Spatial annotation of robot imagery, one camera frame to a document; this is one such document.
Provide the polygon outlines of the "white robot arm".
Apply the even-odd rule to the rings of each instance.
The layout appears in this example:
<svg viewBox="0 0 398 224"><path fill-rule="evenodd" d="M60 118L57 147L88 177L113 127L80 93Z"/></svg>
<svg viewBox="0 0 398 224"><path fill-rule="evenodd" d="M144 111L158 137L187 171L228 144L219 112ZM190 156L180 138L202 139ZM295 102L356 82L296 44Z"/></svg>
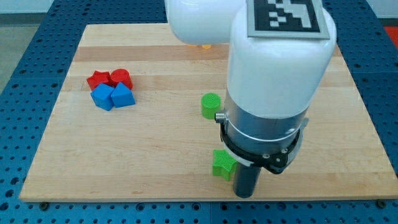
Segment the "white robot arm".
<svg viewBox="0 0 398 224"><path fill-rule="evenodd" d="M182 42L228 44L231 139L279 141L298 130L336 45L321 1L166 0L165 11Z"/></svg>

